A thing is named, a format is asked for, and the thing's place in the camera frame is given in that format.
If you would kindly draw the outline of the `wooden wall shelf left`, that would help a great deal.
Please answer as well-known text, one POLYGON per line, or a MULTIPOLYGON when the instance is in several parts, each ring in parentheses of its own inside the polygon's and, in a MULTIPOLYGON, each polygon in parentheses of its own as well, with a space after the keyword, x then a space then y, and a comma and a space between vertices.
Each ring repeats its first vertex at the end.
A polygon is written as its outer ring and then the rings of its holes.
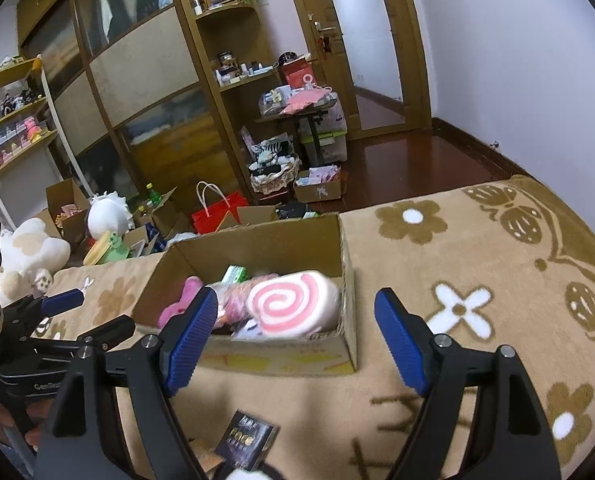
MULTIPOLYGON (((91 197, 92 187, 67 140, 42 56, 7 58, 0 64, 0 183, 26 158, 39 152, 48 154, 49 145, 55 141, 61 143, 84 194, 91 197)), ((0 220, 9 229, 17 227, 1 190, 0 220)))

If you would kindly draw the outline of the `large wooden wardrobe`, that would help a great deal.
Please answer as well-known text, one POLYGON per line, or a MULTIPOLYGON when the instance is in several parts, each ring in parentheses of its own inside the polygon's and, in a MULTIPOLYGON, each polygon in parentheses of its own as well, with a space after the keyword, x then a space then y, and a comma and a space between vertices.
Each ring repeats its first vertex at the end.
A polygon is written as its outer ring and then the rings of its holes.
POLYGON ((20 0, 17 33, 40 56, 66 141, 58 168, 93 192, 198 183, 253 193, 239 128, 274 75, 254 0, 20 0))

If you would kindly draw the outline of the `green white tissue pack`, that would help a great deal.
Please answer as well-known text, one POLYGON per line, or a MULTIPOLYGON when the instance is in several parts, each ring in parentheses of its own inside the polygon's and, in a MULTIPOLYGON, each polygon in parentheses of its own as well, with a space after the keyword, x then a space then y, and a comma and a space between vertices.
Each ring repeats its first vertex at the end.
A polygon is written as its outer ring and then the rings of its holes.
POLYGON ((245 266, 228 266, 224 276, 221 279, 222 284, 233 285, 240 284, 247 280, 247 270, 245 266))

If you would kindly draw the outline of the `pink papers on table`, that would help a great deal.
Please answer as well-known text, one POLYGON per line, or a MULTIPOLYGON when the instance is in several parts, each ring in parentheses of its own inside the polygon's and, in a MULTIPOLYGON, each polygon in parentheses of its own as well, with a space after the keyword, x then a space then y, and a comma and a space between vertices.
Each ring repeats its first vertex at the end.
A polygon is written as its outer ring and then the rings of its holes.
POLYGON ((295 115, 308 107, 321 106, 335 101, 337 94, 329 87, 295 89, 282 108, 281 115, 295 115))

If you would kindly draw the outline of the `red box on shelf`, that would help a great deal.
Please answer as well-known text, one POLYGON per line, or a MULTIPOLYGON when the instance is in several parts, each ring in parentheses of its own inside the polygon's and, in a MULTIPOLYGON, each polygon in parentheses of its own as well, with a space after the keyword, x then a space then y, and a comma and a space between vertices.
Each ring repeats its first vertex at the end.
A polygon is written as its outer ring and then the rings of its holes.
POLYGON ((296 60, 283 64, 281 74, 292 89, 304 88, 308 84, 317 84, 313 66, 306 58, 296 58, 296 60))

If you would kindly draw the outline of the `small dark side table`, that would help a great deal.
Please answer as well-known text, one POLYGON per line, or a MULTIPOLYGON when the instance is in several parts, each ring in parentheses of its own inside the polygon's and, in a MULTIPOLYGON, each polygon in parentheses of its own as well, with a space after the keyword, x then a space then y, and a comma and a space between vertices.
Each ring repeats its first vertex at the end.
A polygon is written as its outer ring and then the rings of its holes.
POLYGON ((295 114, 267 114, 256 118, 255 122, 256 124, 265 124, 266 122, 276 122, 277 124, 280 124, 280 122, 291 122, 294 128, 297 129, 299 128, 299 121, 301 119, 306 119, 309 130, 311 130, 311 139, 313 139, 315 147, 317 165, 323 166, 325 161, 323 160, 317 126, 337 102, 339 102, 338 99, 333 99, 325 104, 311 104, 295 114))

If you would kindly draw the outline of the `red paper gift bag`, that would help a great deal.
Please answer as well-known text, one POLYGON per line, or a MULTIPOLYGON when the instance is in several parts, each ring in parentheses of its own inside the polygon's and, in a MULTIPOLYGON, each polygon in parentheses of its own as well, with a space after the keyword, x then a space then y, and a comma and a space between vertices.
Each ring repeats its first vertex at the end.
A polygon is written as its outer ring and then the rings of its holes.
POLYGON ((192 214, 191 219, 194 229, 198 234, 208 234, 215 232, 224 221, 227 214, 232 214, 236 222, 240 221, 240 207, 247 207, 248 200, 240 191, 235 191, 229 195, 224 194, 221 188, 214 183, 200 181, 195 187, 196 197, 200 202, 201 209, 192 214), (214 192, 218 196, 216 203, 209 205, 206 193, 214 192))

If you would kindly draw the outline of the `small cardboard box floor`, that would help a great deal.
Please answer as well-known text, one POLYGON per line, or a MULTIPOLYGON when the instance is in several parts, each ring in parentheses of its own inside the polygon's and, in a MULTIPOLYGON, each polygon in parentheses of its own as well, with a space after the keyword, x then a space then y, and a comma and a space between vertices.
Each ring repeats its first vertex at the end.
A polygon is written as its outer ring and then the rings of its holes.
POLYGON ((342 197, 342 171, 337 165, 309 168, 293 182, 297 200, 304 204, 331 202, 342 197))

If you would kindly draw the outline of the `pink plush bear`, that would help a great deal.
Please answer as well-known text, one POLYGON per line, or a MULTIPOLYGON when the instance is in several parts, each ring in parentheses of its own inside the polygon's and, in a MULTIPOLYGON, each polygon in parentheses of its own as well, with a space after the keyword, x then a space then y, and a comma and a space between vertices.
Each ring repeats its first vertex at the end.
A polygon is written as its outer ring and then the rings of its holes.
POLYGON ((198 278, 197 276, 189 276, 189 278, 184 281, 180 298, 166 307, 160 314, 157 321, 157 327, 160 330, 163 330, 164 326, 171 318, 186 312, 186 309, 188 309, 194 297, 198 295, 198 292, 203 286, 204 284, 201 281, 201 278, 198 278))

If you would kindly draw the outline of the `wooden door with glass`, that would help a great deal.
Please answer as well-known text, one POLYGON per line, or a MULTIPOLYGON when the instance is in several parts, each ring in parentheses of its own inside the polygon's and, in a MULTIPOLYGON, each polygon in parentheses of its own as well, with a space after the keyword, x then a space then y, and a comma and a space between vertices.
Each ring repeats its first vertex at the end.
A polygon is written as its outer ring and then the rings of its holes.
POLYGON ((293 0, 320 84, 340 98, 349 139, 431 126, 413 0, 293 0))

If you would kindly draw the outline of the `white round plush doll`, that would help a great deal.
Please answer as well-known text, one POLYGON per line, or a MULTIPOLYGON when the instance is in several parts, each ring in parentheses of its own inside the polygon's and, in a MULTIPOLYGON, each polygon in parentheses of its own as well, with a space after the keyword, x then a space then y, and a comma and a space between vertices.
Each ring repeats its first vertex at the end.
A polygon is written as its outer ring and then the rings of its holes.
POLYGON ((125 197, 117 192, 93 196, 87 217, 90 236, 98 240, 104 233, 116 233, 123 237, 134 229, 134 219, 125 197))

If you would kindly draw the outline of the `white beige large plush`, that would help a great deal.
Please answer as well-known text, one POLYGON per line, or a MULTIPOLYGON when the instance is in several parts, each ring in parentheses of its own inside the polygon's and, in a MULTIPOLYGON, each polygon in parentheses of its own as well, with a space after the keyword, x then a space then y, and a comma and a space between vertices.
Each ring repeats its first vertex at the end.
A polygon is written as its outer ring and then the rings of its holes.
POLYGON ((34 217, 15 231, 2 231, 0 252, 0 304, 4 308, 26 296, 47 292, 53 275, 70 258, 70 243, 51 236, 46 222, 34 217))

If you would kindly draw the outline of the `open cardboard box left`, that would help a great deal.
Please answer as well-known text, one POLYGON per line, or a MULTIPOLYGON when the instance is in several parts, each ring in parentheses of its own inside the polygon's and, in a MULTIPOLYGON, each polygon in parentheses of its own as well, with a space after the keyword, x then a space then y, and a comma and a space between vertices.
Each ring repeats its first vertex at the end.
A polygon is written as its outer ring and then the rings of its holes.
POLYGON ((89 200, 73 179, 46 188, 47 207, 37 214, 46 232, 77 249, 87 236, 89 200))

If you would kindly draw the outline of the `wicker basket with lace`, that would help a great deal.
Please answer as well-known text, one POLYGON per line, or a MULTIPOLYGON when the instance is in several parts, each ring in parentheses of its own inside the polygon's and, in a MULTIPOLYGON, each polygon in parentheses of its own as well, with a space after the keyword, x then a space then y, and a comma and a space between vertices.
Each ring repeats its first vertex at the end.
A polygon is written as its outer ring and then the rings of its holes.
POLYGON ((288 188, 301 169, 301 160, 296 156, 281 156, 272 164, 261 165, 253 162, 250 165, 250 186, 253 191, 262 195, 270 195, 288 188))

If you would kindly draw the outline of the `cardboard box on blanket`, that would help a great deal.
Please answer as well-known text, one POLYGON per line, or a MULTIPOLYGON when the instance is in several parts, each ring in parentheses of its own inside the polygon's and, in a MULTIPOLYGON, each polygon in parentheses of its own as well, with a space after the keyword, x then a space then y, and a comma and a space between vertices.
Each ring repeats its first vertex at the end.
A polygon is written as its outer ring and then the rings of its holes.
POLYGON ((131 310, 143 333, 198 278, 218 296, 205 367, 268 376, 358 368, 354 272, 336 214, 240 226, 172 244, 131 310))

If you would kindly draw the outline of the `green glass bottle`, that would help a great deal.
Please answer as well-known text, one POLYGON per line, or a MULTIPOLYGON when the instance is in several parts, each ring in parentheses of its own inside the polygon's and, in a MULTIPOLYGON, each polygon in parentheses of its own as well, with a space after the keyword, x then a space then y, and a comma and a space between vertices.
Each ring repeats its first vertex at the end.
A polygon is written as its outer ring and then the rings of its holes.
POLYGON ((148 203, 152 209, 157 208, 163 202, 162 195, 156 191, 152 183, 148 183, 146 185, 146 190, 148 191, 148 203))

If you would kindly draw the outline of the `green frog plush hat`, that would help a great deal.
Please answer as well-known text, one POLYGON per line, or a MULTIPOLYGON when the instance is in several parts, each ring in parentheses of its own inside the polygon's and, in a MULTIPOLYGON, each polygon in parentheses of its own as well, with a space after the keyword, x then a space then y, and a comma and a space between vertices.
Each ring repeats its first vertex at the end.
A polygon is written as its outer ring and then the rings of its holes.
POLYGON ((115 261, 122 261, 129 256, 129 248, 122 241, 116 232, 105 232, 92 245, 86 257, 84 257, 85 266, 97 266, 115 261))

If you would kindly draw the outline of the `cardboard box with bottles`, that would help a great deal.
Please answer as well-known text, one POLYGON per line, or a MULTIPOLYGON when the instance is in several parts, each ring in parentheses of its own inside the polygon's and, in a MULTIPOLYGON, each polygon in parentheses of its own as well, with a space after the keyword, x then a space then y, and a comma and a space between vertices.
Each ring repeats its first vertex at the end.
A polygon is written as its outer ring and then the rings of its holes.
POLYGON ((170 240, 175 235, 190 230, 189 218, 178 209, 175 202, 177 188, 172 188, 160 199, 160 203, 142 203, 134 212, 134 225, 153 226, 164 240, 170 240))

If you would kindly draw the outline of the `black small card box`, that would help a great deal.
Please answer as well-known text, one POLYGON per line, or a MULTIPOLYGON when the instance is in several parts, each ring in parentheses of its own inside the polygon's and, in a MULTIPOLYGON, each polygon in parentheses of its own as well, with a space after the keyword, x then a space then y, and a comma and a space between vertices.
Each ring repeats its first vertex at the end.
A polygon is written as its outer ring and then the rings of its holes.
POLYGON ((227 464, 256 470, 272 447, 279 426, 258 416, 236 411, 214 452, 227 464))

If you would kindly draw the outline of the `clear plastic storage bin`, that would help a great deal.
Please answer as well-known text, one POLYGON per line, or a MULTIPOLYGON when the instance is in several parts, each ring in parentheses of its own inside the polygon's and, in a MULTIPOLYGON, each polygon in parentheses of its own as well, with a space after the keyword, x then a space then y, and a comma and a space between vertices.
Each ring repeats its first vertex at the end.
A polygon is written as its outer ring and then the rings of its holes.
MULTIPOLYGON (((346 162, 346 136, 348 129, 344 110, 340 103, 335 104, 329 110, 329 113, 326 114, 325 118, 317 126, 317 130, 325 164, 331 165, 334 162, 346 162)), ((299 139, 301 139, 304 145, 311 166, 318 166, 313 139, 311 139, 311 130, 309 130, 306 119, 299 121, 299 139)))

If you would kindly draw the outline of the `pink swirl roll cushion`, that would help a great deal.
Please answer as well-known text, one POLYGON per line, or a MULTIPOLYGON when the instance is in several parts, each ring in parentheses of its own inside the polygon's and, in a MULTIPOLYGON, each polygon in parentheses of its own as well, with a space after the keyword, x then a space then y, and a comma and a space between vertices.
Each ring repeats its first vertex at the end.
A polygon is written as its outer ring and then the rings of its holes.
POLYGON ((337 327, 339 286, 319 271, 301 271, 259 283, 247 309, 267 338, 302 338, 337 327))

